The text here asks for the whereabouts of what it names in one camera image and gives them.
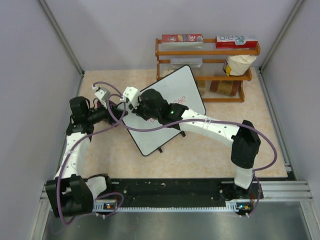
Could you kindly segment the black-framed whiteboard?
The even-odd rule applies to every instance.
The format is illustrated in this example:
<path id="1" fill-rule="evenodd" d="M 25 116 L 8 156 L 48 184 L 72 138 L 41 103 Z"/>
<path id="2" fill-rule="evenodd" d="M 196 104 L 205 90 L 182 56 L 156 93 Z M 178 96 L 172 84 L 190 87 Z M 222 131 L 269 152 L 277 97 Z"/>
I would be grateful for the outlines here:
<path id="1" fill-rule="evenodd" d="M 206 108 L 198 90 L 195 77 L 189 65 L 184 65 L 173 71 L 163 79 L 147 86 L 140 92 L 153 89 L 159 92 L 168 104 L 180 104 L 196 111 L 201 115 L 206 114 Z M 130 128 L 128 132 L 143 156 L 148 156 L 161 148 L 164 144 L 180 134 L 180 130 L 173 127 L 165 127 L 156 131 L 147 131 L 163 125 L 178 121 L 178 117 L 172 117 L 177 111 L 166 109 L 164 111 L 150 110 L 147 112 L 148 120 L 138 116 L 133 109 L 126 109 L 128 115 L 123 118 L 123 123 Z"/>

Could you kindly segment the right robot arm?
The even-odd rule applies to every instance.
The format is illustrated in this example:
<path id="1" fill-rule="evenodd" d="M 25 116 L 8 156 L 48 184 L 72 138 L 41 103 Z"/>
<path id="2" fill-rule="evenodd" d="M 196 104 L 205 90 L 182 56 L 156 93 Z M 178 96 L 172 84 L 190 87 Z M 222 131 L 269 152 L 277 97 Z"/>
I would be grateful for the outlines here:
<path id="1" fill-rule="evenodd" d="M 123 98 L 131 112 L 145 121 L 155 119 L 165 128 L 196 133 L 217 140 L 231 149 L 231 162 L 236 166 L 233 192 L 245 198 L 252 191 L 253 166 L 261 140 L 250 121 L 227 123 L 200 114 L 186 105 L 168 103 L 153 88 L 140 92 L 128 87 Z"/>

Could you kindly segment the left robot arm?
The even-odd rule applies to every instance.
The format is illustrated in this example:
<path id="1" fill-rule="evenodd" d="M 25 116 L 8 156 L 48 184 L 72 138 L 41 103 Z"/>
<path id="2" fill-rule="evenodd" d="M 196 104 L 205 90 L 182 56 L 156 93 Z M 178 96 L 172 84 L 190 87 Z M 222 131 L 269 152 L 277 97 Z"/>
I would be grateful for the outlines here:
<path id="1" fill-rule="evenodd" d="M 45 183 L 45 192 L 57 218 L 89 214 L 98 195 L 106 199 L 113 194 L 114 187 L 106 173 L 88 178 L 81 175 L 95 124 L 106 121 L 114 126 L 116 120 L 128 114 L 113 102 L 110 108 L 105 108 L 101 103 L 91 107 L 90 101 L 83 96 L 72 98 L 69 105 L 71 116 L 63 160 L 54 179 Z"/>

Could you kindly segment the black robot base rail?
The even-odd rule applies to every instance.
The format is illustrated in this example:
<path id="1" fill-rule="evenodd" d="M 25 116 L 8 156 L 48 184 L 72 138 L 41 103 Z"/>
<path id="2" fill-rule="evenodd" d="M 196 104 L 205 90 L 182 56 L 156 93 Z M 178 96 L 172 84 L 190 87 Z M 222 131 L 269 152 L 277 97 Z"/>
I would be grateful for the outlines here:
<path id="1" fill-rule="evenodd" d="M 140 196 L 207 196 L 210 200 L 236 200 L 258 197 L 259 185 L 245 190 L 230 178 L 111 178 L 99 196 L 118 192 L 125 199 Z"/>

